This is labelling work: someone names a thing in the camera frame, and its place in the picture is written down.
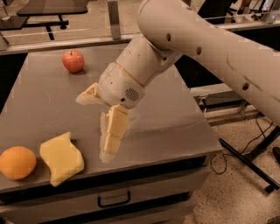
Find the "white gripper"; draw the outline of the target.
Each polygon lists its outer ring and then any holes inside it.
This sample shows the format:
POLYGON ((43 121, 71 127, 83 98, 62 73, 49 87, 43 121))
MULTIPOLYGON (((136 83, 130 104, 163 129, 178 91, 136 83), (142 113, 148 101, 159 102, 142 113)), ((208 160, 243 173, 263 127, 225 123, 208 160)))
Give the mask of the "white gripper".
POLYGON ((77 96, 76 102, 80 105, 103 105, 106 102, 112 106, 107 114, 101 114, 99 159, 103 163, 111 162, 116 156, 130 120, 127 109, 133 109, 144 94, 145 88, 113 62, 105 69, 98 83, 77 96))

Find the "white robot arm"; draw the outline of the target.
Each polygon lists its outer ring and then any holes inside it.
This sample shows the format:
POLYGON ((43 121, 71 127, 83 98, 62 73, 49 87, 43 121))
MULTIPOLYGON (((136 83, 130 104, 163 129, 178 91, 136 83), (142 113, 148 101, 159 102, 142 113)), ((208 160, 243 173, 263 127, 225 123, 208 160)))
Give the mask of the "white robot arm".
POLYGON ((110 162, 129 123, 129 111, 159 74, 186 55, 280 125, 280 59, 272 49, 207 22, 183 0, 143 0, 139 34, 81 93, 81 105, 110 107, 101 115, 100 155, 110 162))

